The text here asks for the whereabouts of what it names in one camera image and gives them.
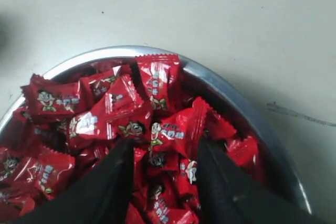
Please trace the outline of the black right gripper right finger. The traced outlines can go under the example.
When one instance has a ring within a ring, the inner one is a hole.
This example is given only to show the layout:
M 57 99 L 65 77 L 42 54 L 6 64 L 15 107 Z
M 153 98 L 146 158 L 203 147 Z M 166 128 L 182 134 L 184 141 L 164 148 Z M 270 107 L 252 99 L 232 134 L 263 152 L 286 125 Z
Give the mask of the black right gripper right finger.
M 215 142 L 201 139 L 197 189 L 205 223 L 323 223 L 246 174 Z

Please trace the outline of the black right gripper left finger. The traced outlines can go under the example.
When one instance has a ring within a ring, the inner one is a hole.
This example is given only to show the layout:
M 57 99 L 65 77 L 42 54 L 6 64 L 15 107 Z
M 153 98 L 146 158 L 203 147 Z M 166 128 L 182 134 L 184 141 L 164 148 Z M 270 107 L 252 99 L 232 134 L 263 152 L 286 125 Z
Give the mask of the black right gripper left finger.
M 134 142 L 122 140 L 57 198 L 13 223 L 124 223 L 132 192 Z

